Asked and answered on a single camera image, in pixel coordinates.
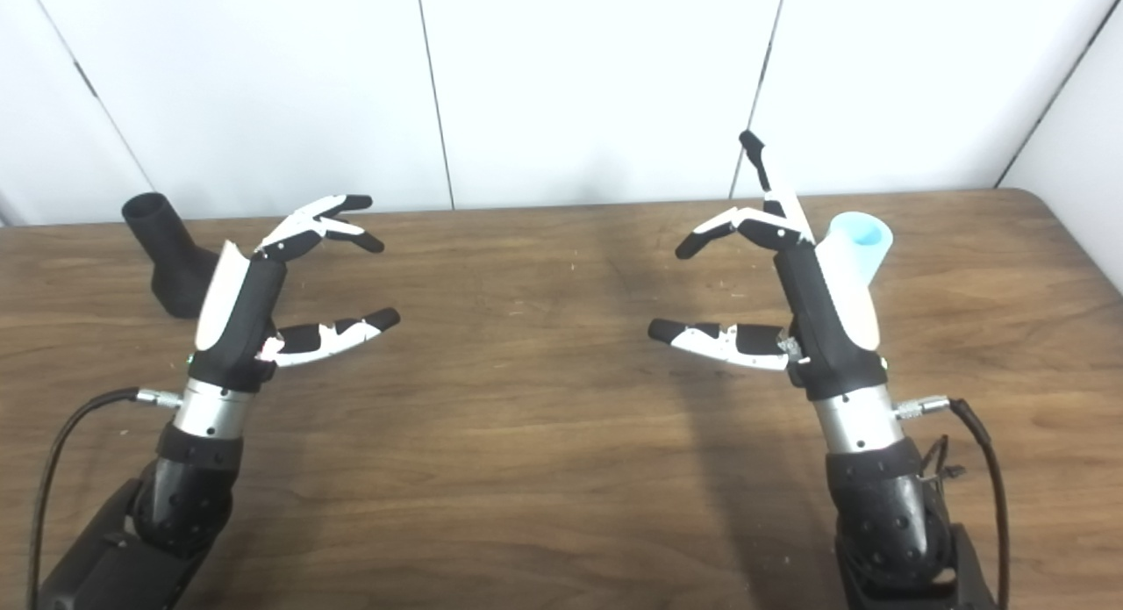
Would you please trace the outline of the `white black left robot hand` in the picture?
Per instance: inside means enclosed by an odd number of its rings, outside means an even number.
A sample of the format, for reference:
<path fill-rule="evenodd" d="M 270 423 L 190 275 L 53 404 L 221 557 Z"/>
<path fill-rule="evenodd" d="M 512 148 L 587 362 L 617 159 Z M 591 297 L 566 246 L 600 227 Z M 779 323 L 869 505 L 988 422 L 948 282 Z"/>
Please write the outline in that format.
<path fill-rule="evenodd" d="M 326 325 L 279 327 L 273 320 L 289 262 L 325 240 L 351 242 L 371 254 L 384 251 L 364 227 L 340 219 L 372 204 L 369 195 L 322 197 L 282 219 L 252 255 L 225 242 L 197 322 L 189 377 L 255 394 L 277 368 L 325 361 L 395 327 L 401 317 L 393 307 Z"/>

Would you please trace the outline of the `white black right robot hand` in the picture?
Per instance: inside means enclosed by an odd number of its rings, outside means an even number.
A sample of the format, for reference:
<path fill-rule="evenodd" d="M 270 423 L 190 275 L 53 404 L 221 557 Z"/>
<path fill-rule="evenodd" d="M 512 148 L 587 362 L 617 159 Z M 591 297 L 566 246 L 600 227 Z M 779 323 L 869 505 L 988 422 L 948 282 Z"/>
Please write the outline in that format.
<path fill-rule="evenodd" d="M 758 135 L 746 130 L 739 142 L 763 186 L 763 208 L 733 207 L 695 226 L 676 257 L 690 260 L 733 234 L 772 251 L 791 322 L 722 327 L 651 319 L 649 337 L 714 361 L 786 371 L 811 401 L 882 385 L 887 379 L 878 354 L 882 330 L 853 253 L 842 238 L 815 237 L 798 195 L 766 169 Z"/>

